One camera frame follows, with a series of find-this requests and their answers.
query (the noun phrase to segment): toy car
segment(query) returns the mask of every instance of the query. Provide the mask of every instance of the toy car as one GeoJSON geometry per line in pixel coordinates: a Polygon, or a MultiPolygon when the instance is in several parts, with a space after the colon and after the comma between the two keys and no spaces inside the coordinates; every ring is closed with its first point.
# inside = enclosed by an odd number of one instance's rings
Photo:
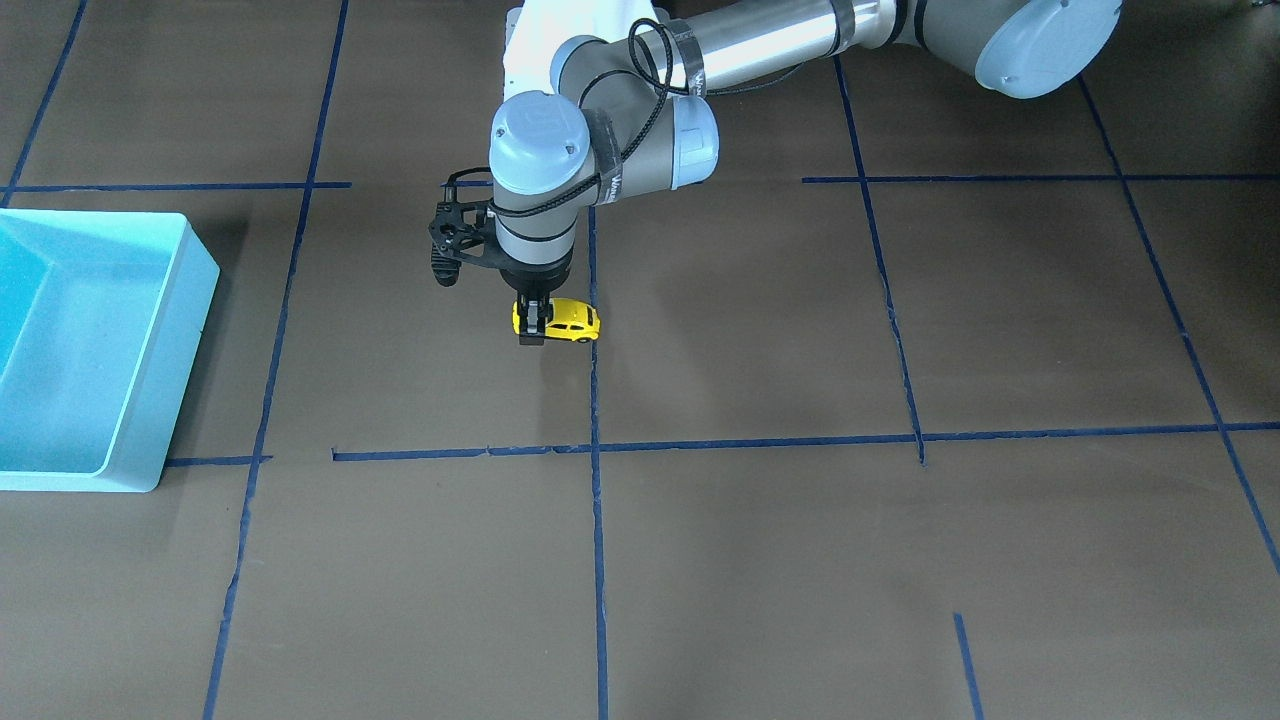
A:
{"type": "MultiPolygon", "coordinates": [[[[520,334],[520,307],[511,306],[511,327],[520,334]]],[[[600,314],[581,300],[552,299],[552,318],[547,320],[547,337],[571,342],[600,340],[600,314]]]]}

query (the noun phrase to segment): silver arm tube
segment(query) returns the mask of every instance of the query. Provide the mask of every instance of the silver arm tube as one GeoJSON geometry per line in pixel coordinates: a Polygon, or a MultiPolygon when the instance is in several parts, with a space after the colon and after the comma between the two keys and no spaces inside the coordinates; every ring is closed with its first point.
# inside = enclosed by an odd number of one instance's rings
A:
{"type": "MultiPolygon", "coordinates": [[[[687,23],[701,49],[707,88],[721,90],[854,45],[877,47],[888,40],[895,9],[895,0],[740,0],[687,23]]],[[[640,38],[660,76],[662,42],[653,32],[640,38]]],[[[678,59],[673,76],[675,85],[685,83],[678,59]]]]}

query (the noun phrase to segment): brown floor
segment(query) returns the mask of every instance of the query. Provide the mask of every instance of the brown floor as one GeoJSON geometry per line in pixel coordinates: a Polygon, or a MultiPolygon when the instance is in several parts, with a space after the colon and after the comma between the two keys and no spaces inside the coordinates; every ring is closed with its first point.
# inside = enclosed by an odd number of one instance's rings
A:
{"type": "Polygon", "coordinates": [[[1280,6],[717,99],[541,350],[429,270],[507,3],[343,6],[0,0],[4,202],[223,270],[160,487],[0,497],[0,717],[1280,714],[1280,6]]]}

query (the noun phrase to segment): robotic arm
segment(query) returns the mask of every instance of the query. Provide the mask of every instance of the robotic arm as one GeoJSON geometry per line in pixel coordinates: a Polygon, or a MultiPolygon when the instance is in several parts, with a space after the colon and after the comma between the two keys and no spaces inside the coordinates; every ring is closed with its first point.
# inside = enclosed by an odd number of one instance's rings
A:
{"type": "MultiPolygon", "coordinates": [[[[740,0],[689,19],[648,6],[612,42],[545,32],[547,23],[582,20],[566,17],[573,1],[526,1],[520,23],[544,23],[536,35],[558,45],[541,55],[549,64],[517,58],[516,68],[508,49],[489,167],[451,176],[430,225],[436,281],[454,284],[462,263],[499,270],[517,293],[512,322],[522,345],[598,337],[593,307],[550,297],[568,278],[579,214],[710,177],[719,135],[708,97],[854,45],[893,42],[916,45],[983,87],[1037,97],[1093,60],[1123,0],[740,0]],[[520,91],[518,73],[547,79],[520,91]],[[477,172],[493,174],[493,199],[460,202],[458,181],[477,172]]],[[[627,5],[576,1],[600,12],[627,5]]]]}

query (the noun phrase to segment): plastic bin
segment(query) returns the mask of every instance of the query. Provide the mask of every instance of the plastic bin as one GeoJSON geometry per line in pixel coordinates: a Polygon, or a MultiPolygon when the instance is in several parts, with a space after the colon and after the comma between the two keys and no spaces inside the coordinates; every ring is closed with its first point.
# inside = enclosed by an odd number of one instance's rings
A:
{"type": "Polygon", "coordinates": [[[178,214],[0,210],[0,489],[155,488],[216,282],[178,214]]]}

